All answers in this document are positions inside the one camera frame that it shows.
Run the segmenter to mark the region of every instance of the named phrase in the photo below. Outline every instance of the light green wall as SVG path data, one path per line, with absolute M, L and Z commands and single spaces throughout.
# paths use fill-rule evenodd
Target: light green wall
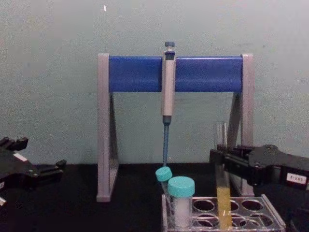
M 268 0 L 2 0 L 0 136 L 27 136 L 34 163 L 96 162 L 97 54 L 254 53 L 254 142 L 309 156 L 309 3 Z M 177 93 L 174 162 L 203 162 L 230 93 Z M 117 93 L 120 161 L 160 162 L 159 93 Z

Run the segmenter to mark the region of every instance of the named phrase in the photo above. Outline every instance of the test tube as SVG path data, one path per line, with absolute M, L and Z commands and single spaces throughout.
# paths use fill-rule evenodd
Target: test tube
M 190 229 L 192 226 L 192 196 L 195 192 L 194 180 L 177 176 L 169 180 L 168 192 L 173 206 L 172 219 L 176 228 Z
M 227 148 L 226 123 L 216 122 L 214 124 L 214 149 L 217 146 Z M 218 216 L 220 229 L 227 230 L 232 226 L 231 217 L 231 194 L 229 185 L 229 174 L 224 171 L 223 165 L 215 165 L 218 199 Z
M 169 167 L 165 166 L 156 170 L 155 176 L 157 180 L 161 183 L 163 192 L 165 194 L 165 198 L 168 202 L 168 207 L 170 209 L 170 212 L 172 212 L 173 209 L 170 202 L 170 195 L 168 192 L 168 180 L 171 179 L 171 177 L 173 176 L 172 171 L 170 170 Z

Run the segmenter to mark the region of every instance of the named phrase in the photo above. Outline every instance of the black table surface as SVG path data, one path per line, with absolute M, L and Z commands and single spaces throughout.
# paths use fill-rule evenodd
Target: black table surface
M 123 164 L 119 167 L 112 201 L 97 203 L 97 166 L 68 165 L 59 183 L 33 191 L 7 189 L 0 208 L 0 232 L 159 232 L 162 189 L 155 178 L 160 164 Z M 216 196 L 210 164 L 171 164 L 174 176 L 196 182 L 195 196 Z M 299 207 L 304 192 L 281 186 L 255 189 L 266 194 L 284 220 Z M 237 196 L 231 188 L 231 195 Z

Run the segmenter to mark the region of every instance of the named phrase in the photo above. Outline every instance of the yellow liquid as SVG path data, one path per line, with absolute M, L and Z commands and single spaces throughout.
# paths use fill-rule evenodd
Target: yellow liquid
M 231 217 L 231 194 L 230 188 L 228 187 L 217 187 L 217 198 L 218 198 L 218 213 L 220 221 L 220 229 L 227 230 L 232 226 Z

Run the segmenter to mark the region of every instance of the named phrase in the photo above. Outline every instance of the teal cap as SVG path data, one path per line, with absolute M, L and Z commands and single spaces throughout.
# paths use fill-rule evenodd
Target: teal cap
M 156 170 L 155 175 L 157 180 L 160 182 L 168 181 L 173 176 L 172 171 L 169 167 L 159 168 L 158 170 Z
M 194 180 L 186 176 L 177 176 L 169 179 L 168 192 L 171 196 L 192 197 L 195 192 Z

